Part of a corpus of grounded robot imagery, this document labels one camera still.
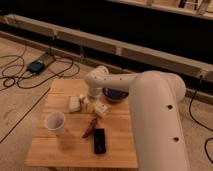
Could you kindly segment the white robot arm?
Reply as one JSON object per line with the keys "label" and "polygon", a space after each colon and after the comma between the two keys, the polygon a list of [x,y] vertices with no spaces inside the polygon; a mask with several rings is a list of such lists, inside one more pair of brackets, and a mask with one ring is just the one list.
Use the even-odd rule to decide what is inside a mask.
{"label": "white robot arm", "polygon": [[186,94],[180,76],[161,71],[111,74],[99,66],[86,75],[85,82],[92,98],[102,88],[129,94],[139,171],[190,171],[178,110]]}

